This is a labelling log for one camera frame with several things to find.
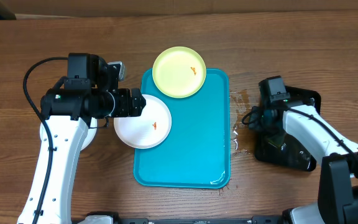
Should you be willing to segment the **white plate with stain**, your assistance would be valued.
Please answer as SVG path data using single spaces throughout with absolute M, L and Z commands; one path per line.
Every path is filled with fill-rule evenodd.
M 162 143 L 172 127 L 167 105 L 152 95 L 143 95 L 146 106 L 138 117 L 114 118 L 119 139 L 130 147 L 148 149 Z

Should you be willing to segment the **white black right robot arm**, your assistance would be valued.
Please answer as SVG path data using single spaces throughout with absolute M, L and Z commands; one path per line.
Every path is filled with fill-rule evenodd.
M 242 123 L 293 136 L 321 166 L 318 200 L 285 211 L 282 223 L 358 223 L 358 144 L 317 112 L 313 100 L 279 100 L 252 108 Z

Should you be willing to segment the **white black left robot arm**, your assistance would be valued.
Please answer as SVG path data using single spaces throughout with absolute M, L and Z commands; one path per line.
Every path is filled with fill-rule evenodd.
M 29 198 L 18 223 L 71 223 L 71 197 L 80 152 L 94 139 L 98 120 L 138 117 L 146 100 L 138 88 L 119 88 L 125 66 L 97 55 L 65 57 L 67 75 L 41 98 L 32 101 L 27 81 L 42 62 L 29 68 L 24 95 L 40 119 L 40 153 Z

